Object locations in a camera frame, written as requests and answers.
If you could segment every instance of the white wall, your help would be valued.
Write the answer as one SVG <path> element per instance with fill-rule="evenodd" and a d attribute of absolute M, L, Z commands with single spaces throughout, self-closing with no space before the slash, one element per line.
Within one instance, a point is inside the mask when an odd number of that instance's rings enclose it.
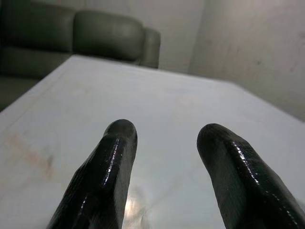
<path fill-rule="evenodd" d="M 305 1 L 207 0 L 189 73 L 235 81 L 305 120 Z"/>
<path fill-rule="evenodd" d="M 77 9 L 104 10 L 139 19 L 161 33 L 160 68 L 186 73 L 204 0 L 38 0 Z"/>

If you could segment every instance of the table surface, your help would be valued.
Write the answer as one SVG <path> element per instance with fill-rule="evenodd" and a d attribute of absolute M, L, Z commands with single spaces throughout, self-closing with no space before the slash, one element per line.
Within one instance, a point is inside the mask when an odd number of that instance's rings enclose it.
<path fill-rule="evenodd" d="M 75 170 L 121 118 L 138 132 L 125 212 L 141 209 L 135 228 L 224 229 L 196 149 L 208 123 L 248 140 L 305 202 L 301 121 L 232 83 L 75 55 L 0 113 L 0 227 L 45 228 Z"/>

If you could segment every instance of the leather sofa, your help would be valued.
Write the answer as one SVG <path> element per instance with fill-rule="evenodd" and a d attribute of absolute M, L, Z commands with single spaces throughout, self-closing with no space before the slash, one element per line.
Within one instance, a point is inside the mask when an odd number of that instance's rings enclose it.
<path fill-rule="evenodd" d="M 104 12 L 2 0 L 0 111 L 73 54 L 158 68 L 160 34 Z"/>

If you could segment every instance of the sofa armrest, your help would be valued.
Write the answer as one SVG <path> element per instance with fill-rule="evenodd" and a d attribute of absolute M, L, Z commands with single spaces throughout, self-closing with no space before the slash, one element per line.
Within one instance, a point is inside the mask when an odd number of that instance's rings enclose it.
<path fill-rule="evenodd" d="M 140 60 L 141 66 L 158 68 L 159 67 L 159 52 L 160 52 L 161 36 L 160 33 L 145 29 L 145 38 L 143 52 Z"/>

